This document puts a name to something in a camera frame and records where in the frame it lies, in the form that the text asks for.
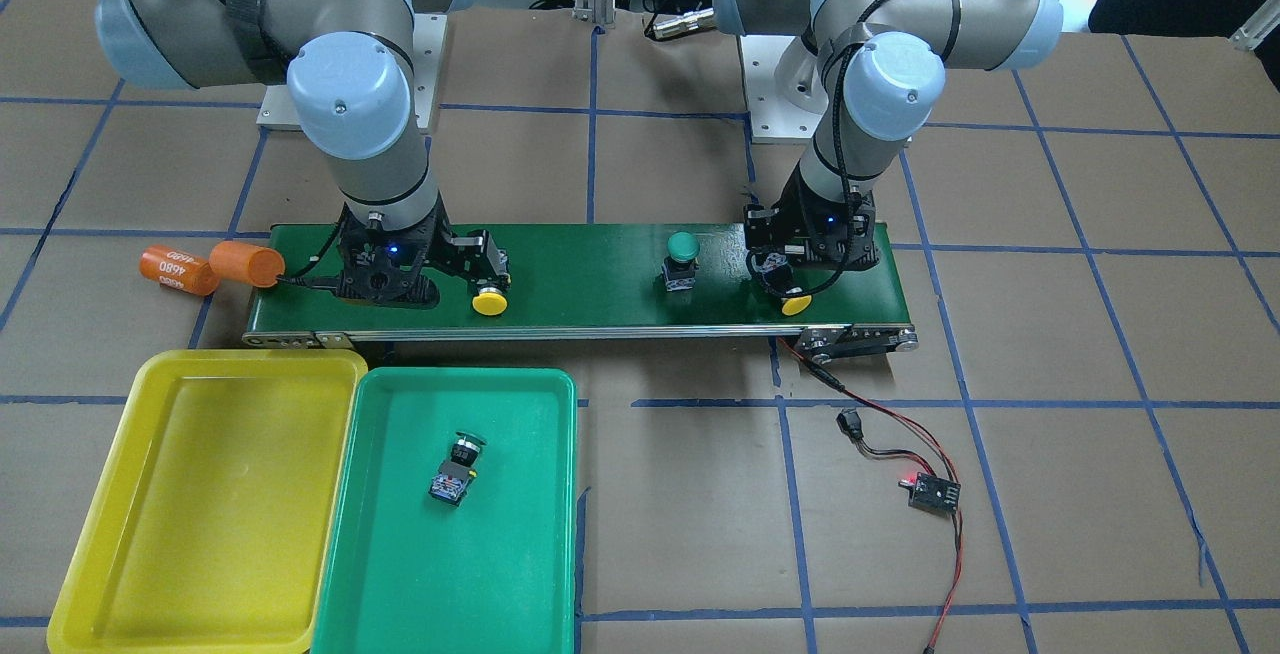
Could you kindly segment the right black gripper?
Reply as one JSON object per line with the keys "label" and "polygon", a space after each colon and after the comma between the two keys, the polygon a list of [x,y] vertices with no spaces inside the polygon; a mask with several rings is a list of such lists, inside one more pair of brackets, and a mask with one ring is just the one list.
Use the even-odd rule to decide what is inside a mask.
{"label": "right black gripper", "polygon": [[470,294],[509,291],[509,257],[486,229],[456,234],[443,198],[428,216],[403,230],[358,221],[344,209],[338,224],[340,273],[334,294],[375,306],[435,307],[439,291],[426,267],[467,282]]}

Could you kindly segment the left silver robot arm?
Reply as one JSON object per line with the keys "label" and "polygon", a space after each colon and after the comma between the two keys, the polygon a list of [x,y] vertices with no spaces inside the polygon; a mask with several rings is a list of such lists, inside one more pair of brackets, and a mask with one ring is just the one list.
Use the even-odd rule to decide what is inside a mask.
{"label": "left silver robot arm", "polygon": [[796,36],[828,102],[772,206],[745,212],[749,267],[863,271],[878,259],[873,189],[941,97],[947,70],[1028,69],[1062,26],[1060,0],[713,0],[728,35]]}

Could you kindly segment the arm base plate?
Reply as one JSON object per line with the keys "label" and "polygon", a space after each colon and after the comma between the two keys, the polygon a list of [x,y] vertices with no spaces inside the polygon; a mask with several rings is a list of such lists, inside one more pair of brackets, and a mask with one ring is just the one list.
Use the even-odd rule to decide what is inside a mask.
{"label": "arm base plate", "polygon": [[814,54],[799,36],[749,35],[739,42],[751,140],[808,142],[828,102]]}
{"label": "arm base plate", "polygon": [[[429,134],[433,125],[447,33],[448,17],[444,13],[416,13],[413,17],[413,108],[422,134]],[[294,102],[285,84],[266,86],[256,124],[268,131],[301,131]]]}

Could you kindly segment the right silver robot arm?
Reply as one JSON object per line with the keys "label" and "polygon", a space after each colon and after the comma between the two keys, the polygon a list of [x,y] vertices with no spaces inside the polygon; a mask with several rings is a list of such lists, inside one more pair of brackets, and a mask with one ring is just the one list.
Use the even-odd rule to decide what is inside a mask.
{"label": "right silver robot arm", "polygon": [[489,230],[451,227],[419,129],[412,58],[419,13],[474,0],[99,0],[108,61],[131,84],[201,90],[283,84],[344,198],[329,243],[340,271],[283,276],[375,306],[433,308],[435,270],[468,285],[485,316],[506,311],[507,253]]}

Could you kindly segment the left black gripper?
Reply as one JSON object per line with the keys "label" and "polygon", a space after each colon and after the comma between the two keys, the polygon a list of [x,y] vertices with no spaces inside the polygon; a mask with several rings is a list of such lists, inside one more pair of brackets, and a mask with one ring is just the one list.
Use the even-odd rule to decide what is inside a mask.
{"label": "left black gripper", "polygon": [[881,261],[876,198],[858,184],[846,192],[838,183],[827,198],[796,166],[773,206],[746,206],[744,216],[748,270],[756,276],[783,265],[861,273]]}

